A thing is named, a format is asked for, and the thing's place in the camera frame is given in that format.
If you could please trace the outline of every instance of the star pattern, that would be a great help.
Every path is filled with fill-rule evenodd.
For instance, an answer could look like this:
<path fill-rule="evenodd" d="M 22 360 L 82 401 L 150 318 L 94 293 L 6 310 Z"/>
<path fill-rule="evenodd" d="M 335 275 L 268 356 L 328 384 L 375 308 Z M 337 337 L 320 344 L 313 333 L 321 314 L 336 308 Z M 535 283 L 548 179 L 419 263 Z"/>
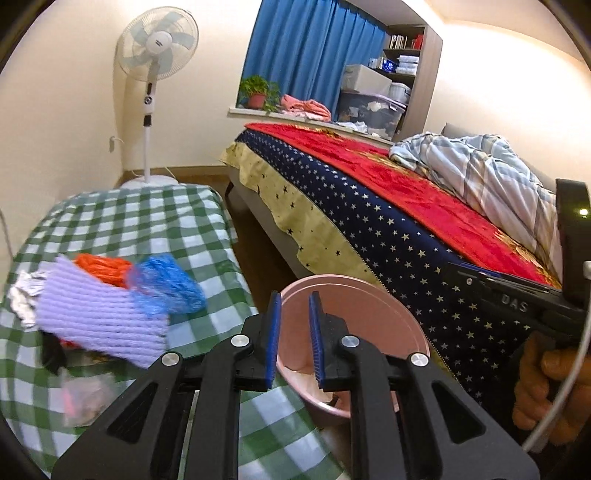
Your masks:
<path fill-rule="evenodd" d="M 467 259 L 355 179 L 286 142 L 248 129 L 236 141 L 244 142 L 284 179 L 272 186 L 273 198 L 291 195 L 293 189 L 287 188 L 291 184 L 330 219 L 385 288 L 420 322 L 464 388 L 480 401 L 528 331 L 518 322 L 482 312 L 466 286 L 445 282 L 447 263 Z M 290 196 L 285 205 L 289 208 L 295 200 Z"/>

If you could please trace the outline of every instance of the wooden floor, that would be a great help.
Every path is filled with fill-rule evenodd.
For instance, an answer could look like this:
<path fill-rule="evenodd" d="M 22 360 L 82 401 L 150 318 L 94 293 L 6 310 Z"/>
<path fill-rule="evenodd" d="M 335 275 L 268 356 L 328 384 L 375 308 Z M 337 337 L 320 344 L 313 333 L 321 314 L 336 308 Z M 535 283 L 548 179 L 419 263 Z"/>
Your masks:
<path fill-rule="evenodd" d="M 224 175 L 194 175 L 179 178 L 179 181 L 209 185 L 222 196 L 229 183 L 228 177 Z M 296 276 L 240 195 L 233 192 L 224 198 L 238 234 L 234 253 L 251 289 L 255 306 L 258 310 L 266 310 L 271 292 L 281 291 L 295 281 Z"/>

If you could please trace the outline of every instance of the red bedspread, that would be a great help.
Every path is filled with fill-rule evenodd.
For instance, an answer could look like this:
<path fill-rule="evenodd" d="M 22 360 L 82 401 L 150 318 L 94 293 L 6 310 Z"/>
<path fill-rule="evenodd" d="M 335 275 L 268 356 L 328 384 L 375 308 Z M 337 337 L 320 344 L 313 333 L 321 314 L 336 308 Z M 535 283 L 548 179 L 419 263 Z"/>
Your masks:
<path fill-rule="evenodd" d="M 381 163 L 380 159 L 387 160 L 388 150 L 326 130 L 280 124 L 246 127 L 283 140 L 353 177 L 475 265 L 551 283 L 538 266 L 504 242 L 500 230 L 482 215 L 414 172 Z"/>

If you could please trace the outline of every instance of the metal pivot bolt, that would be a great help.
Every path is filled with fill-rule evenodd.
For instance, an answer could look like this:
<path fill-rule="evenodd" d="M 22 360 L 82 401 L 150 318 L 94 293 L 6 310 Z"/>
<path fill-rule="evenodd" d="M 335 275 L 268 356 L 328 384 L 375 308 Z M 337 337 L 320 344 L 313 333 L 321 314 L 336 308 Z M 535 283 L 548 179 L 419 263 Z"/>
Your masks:
<path fill-rule="evenodd" d="M 240 334 L 234 335 L 230 341 L 232 342 L 233 346 L 246 346 L 251 340 L 246 335 Z"/>
<path fill-rule="evenodd" d="M 164 356 L 162 357 L 162 363 L 164 365 L 166 365 L 167 367 L 171 367 L 173 365 L 176 365 L 179 360 L 180 360 L 180 358 L 179 358 L 178 354 L 174 353 L 174 352 L 165 353 Z"/>
<path fill-rule="evenodd" d="M 413 353 L 410 357 L 410 361 L 417 367 L 424 367 L 429 363 L 429 357 L 424 353 Z"/>
<path fill-rule="evenodd" d="M 341 338 L 340 343 L 342 343 L 343 346 L 356 347 L 359 345 L 359 339 L 355 335 L 345 335 Z"/>

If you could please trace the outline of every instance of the curtain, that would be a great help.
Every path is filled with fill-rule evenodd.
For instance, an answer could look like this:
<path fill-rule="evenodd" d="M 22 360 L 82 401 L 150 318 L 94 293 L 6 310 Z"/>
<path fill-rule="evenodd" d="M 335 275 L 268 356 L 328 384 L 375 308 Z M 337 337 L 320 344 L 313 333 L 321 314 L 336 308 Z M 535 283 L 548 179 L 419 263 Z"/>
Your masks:
<path fill-rule="evenodd" d="M 242 78 L 258 74 L 281 94 L 323 103 L 335 117 L 345 65 L 367 65 L 385 27 L 339 0 L 263 0 Z"/>

